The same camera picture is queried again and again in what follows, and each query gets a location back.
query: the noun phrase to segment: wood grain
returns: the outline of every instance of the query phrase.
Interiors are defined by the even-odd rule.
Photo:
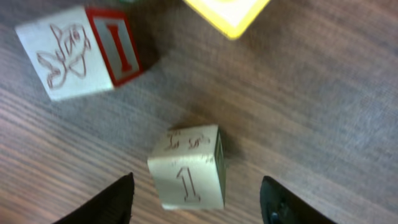
[[[140,78],[52,103],[14,27],[76,4],[129,14]],[[0,2],[0,223],[52,223],[128,172],[131,223],[261,223],[271,175],[338,223],[398,222],[398,2],[273,0],[229,41],[178,0]],[[146,158],[218,123],[226,208],[161,209]]]

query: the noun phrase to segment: wooden block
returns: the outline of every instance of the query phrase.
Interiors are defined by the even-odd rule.
[[[164,209],[222,209],[226,169],[217,125],[169,131],[148,158]]]
[[[229,39],[237,39],[270,0],[184,0]]]
[[[119,11],[79,6],[16,32],[51,100],[112,90],[142,72]]]

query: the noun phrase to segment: black object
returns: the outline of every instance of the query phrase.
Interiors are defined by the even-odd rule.
[[[264,224],[335,224],[272,177],[262,180],[260,204]]]
[[[133,195],[130,173],[54,224],[128,224]]]

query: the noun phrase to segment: white block face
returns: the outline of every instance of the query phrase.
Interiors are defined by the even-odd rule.
[[[165,209],[224,208],[225,166],[218,135],[217,126],[181,129],[169,131],[156,145],[148,166]]]
[[[113,89],[84,7],[16,31],[51,100]]]

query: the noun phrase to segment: red frame on block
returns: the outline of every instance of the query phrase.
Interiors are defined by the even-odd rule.
[[[134,39],[132,38],[132,32],[129,26],[129,23],[127,21],[127,17],[125,15],[125,13],[121,12],[121,11],[115,11],[115,10],[109,10],[109,9],[93,9],[93,8],[86,8],[86,15],[88,18],[88,21],[90,22],[90,26],[93,29],[93,33],[95,36],[95,39],[97,40],[99,49],[101,51],[101,54],[104,58],[104,62],[106,65],[106,68],[108,69],[109,75],[111,76],[111,80],[114,86],[121,86],[123,84],[125,84],[126,82],[132,80],[133,78],[138,77],[139,75],[141,75],[141,73],[143,72],[142,70],[142,65],[141,65],[141,61],[139,60],[138,54],[137,54],[137,47],[136,47],[136,43],[134,42]],[[109,63],[108,60],[108,56],[106,55],[105,49],[103,47],[103,44],[101,42],[100,39],[100,35],[97,31],[97,28],[95,27],[94,24],[94,17],[103,17],[103,18],[112,18],[112,19],[123,19],[124,23],[126,25],[127,31],[129,33],[130,36],[130,41],[131,41],[131,45],[132,48],[134,50],[134,54],[136,55],[136,59],[137,59],[137,63],[138,63],[138,72],[134,72],[133,74],[129,75],[126,78],[123,78],[121,80],[117,80],[113,74],[112,68],[111,68],[111,64]]]

